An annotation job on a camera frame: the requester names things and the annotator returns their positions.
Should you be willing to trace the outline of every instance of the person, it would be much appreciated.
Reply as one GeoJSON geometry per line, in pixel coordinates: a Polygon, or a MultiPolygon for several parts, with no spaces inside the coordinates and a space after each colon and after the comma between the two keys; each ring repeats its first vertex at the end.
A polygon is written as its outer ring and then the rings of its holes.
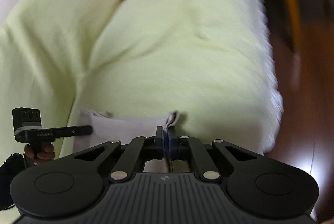
{"type": "MultiPolygon", "coordinates": [[[[25,145],[24,153],[30,158],[34,159],[34,152],[30,145],[25,145]]],[[[44,148],[44,152],[37,153],[37,159],[34,159],[35,165],[40,165],[52,161],[56,157],[54,153],[54,146],[52,144],[44,148]]]]}

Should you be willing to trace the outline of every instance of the wooden floor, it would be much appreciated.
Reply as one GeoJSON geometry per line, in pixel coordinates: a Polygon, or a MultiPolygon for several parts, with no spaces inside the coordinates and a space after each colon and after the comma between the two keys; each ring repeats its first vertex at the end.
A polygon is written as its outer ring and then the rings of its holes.
{"type": "Polygon", "coordinates": [[[328,1],[299,2],[303,44],[295,55],[284,0],[265,0],[284,101],[276,145],[267,156],[315,178],[320,188],[315,211],[321,223],[334,217],[334,17],[328,1]]]}

